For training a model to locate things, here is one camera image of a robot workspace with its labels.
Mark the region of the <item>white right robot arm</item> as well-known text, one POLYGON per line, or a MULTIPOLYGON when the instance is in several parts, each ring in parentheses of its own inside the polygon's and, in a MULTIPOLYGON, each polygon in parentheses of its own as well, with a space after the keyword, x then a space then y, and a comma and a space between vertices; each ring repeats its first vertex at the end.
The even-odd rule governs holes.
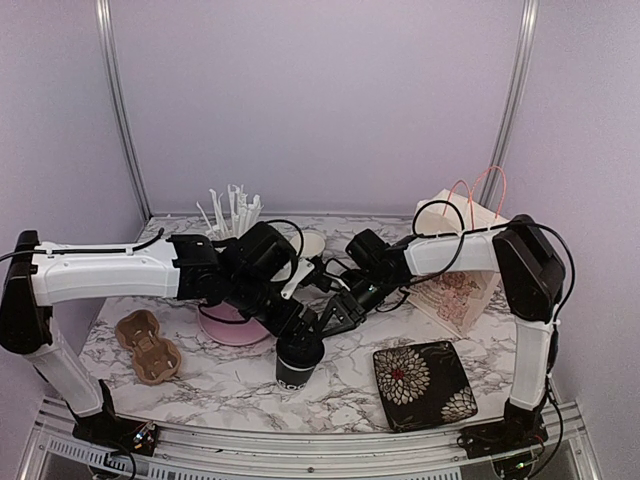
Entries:
POLYGON ((559 255, 561 235, 527 214, 461 232, 410 235, 394 244, 372 230, 358 233, 346 252, 355 268, 328 301, 319 318, 324 336, 351 331, 400 288, 445 273, 491 272, 499 275, 516 324, 516 354, 508 403, 517 409, 501 419, 495 438, 515 448, 534 431, 527 411, 543 404, 558 348, 559 313, 575 285, 572 255, 559 255))

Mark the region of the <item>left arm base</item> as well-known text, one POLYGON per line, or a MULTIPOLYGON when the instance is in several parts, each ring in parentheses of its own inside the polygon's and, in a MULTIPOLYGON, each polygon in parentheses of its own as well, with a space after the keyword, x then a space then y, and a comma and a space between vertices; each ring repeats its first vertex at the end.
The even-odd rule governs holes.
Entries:
POLYGON ((119 448, 129 453, 151 457, 154 454, 159 428, 153 421, 120 417, 115 412, 109 388, 98 381, 103 396, 101 410, 88 417, 75 413, 74 438, 105 447, 119 448))

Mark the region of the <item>black paper coffee cup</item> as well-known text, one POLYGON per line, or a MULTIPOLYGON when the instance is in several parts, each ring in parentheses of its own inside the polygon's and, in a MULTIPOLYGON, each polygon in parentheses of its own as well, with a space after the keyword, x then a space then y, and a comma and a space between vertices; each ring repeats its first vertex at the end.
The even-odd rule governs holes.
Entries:
POLYGON ((326 247, 324 235, 316 230, 295 232, 289 239, 296 256, 301 259, 312 259, 323 254, 326 247))

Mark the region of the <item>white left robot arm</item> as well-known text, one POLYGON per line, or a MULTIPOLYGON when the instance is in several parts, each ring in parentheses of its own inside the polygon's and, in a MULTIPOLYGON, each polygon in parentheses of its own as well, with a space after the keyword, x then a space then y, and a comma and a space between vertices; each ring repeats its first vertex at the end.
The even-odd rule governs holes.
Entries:
POLYGON ((20 234, 1 294, 1 346, 27 358, 106 445, 126 423, 53 320, 59 302, 126 296, 225 302, 258 320, 297 362, 321 352, 316 313, 293 299, 304 273, 290 242, 260 222, 237 239, 157 234, 142 244, 62 246, 20 234))

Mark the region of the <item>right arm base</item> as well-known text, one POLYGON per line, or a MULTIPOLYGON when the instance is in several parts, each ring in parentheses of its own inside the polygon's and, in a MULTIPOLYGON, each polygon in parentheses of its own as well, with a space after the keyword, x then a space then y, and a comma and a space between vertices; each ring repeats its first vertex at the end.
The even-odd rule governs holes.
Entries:
POLYGON ((462 428, 457 445, 465 450, 469 459, 542 445, 548 440, 542 417, 545 404, 543 399, 529 411, 507 400, 501 420, 462 428))

